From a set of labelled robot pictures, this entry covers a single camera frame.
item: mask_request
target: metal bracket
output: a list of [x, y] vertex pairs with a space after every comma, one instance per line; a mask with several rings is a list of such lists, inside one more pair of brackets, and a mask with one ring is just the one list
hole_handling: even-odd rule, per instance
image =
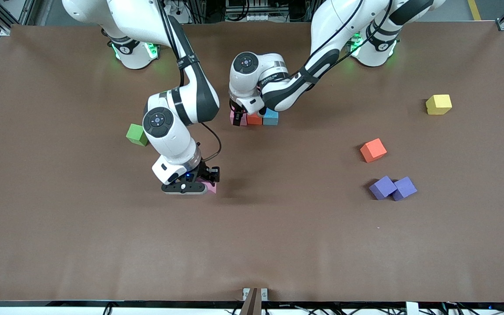
[[[246, 298], [248, 297], [248, 293], [250, 293], [250, 288], [249, 287], [245, 287], [244, 289], [242, 289], [242, 300], [245, 301]], [[262, 301], [269, 301], [268, 300], [268, 289], [263, 287], [260, 291], [260, 293], [262, 294]]]
[[501, 20], [496, 18], [495, 19], [495, 24], [497, 24], [497, 29], [500, 30], [500, 31], [504, 31], [504, 25], [501, 24]]

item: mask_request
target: green cube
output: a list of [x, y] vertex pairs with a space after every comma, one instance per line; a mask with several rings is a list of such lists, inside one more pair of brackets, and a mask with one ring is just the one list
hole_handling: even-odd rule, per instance
[[128, 138], [128, 140], [136, 145], [147, 145], [147, 137], [145, 136], [144, 128], [138, 124], [132, 124], [131, 126], [129, 126], [126, 138]]

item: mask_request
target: yellow cube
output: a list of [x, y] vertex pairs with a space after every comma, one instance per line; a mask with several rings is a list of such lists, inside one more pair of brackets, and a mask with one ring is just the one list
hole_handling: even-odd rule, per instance
[[433, 95], [425, 102], [427, 106], [427, 113], [430, 115], [444, 115], [452, 108], [450, 103], [450, 95]]

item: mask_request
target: light blue cube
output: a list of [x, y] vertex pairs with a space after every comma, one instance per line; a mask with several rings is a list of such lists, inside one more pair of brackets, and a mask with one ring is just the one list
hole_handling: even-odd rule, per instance
[[264, 115], [264, 119], [262, 120], [262, 124], [266, 126], [277, 126], [277, 122], [279, 121], [280, 114], [275, 112], [269, 108], [266, 108], [266, 115]]

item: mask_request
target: blue cube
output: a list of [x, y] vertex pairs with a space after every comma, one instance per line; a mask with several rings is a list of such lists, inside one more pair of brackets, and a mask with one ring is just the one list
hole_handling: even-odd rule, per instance
[[262, 121], [262, 124], [267, 126], [277, 126], [279, 117], [280, 114], [278, 112], [266, 108], [266, 115], [264, 115], [264, 120]]
[[396, 191], [396, 185], [394, 185], [390, 177], [384, 176], [376, 183], [372, 184], [372, 186], [368, 189], [372, 191], [372, 194], [376, 197], [376, 199], [383, 200]]
[[398, 189], [392, 194], [392, 197], [394, 197], [394, 200], [396, 201], [400, 201], [417, 192], [416, 187], [413, 185], [412, 180], [409, 177], [404, 177], [399, 181], [394, 182], [394, 185]]

